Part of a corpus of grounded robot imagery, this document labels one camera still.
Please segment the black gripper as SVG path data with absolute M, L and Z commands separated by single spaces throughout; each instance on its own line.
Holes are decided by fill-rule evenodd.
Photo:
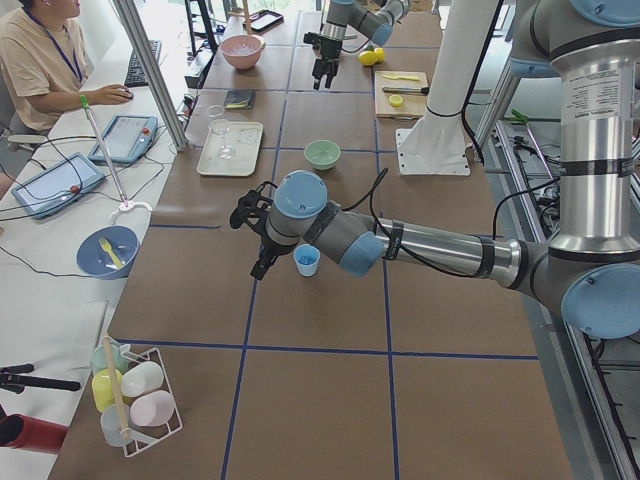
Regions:
M 280 256 L 280 244 L 272 238 L 269 230 L 269 214 L 273 200 L 265 197 L 261 192 L 256 193 L 256 198 L 255 212 L 253 213 L 255 217 L 254 230 L 260 236 L 261 250 L 250 275 L 254 279 L 263 279 Z
M 342 50 L 343 42 L 341 40 L 321 37 L 318 40 L 320 57 L 314 64 L 313 72 L 313 89 L 319 90 L 323 75 L 326 75 L 325 89 L 330 89 L 334 75 L 338 71 L 338 63 Z

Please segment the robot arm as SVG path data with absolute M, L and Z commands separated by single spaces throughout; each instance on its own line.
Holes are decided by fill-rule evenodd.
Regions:
M 404 174 L 449 174 L 454 127 L 467 128 L 465 110 L 503 1 L 452 1 L 422 118 L 397 146 Z M 356 1 L 330 1 L 319 33 L 312 76 L 318 90 L 338 72 L 348 26 L 382 46 L 408 14 L 410 1 L 376 1 L 369 12 Z M 331 201 L 323 179 L 298 170 L 274 198 L 270 181 L 238 200 L 230 225 L 261 237 L 251 276 L 262 280 L 278 257 L 303 240 L 343 270 L 361 277 L 380 259 L 427 266 L 460 278 L 491 279 L 519 291 L 567 324 L 600 339 L 639 332 L 639 238 L 629 231 L 634 131 L 635 67 L 639 63 L 639 1 L 516 1 L 510 65 L 516 77 L 561 78 L 559 227 L 545 242 L 497 240 L 379 218 L 373 194 L 384 177 L 351 207 Z M 543 189 L 547 184 L 533 187 Z
M 320 32 L 307 32 L 304 35 L 303 42 L 318 53 L 312 70 L 315 90 L 320 89 L 322 80 L 325 80 L 325 87 L 329 88 L 337 75 L 348 27 L 382 46 L 390 38 L 393 26 L 409 13 L 411 6 L 411 2 L 405 0 L 376 1 L 376 4 L 380 9 L 371 12 L 358 1 L 330 1 Z

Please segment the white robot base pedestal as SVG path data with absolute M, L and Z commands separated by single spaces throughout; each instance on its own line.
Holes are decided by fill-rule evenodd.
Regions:
M 451 3 L 425 113 L 412 129 L 397 131 L 402 175 L 470 174 L 464 110 L 501 8 L 492 0 Z

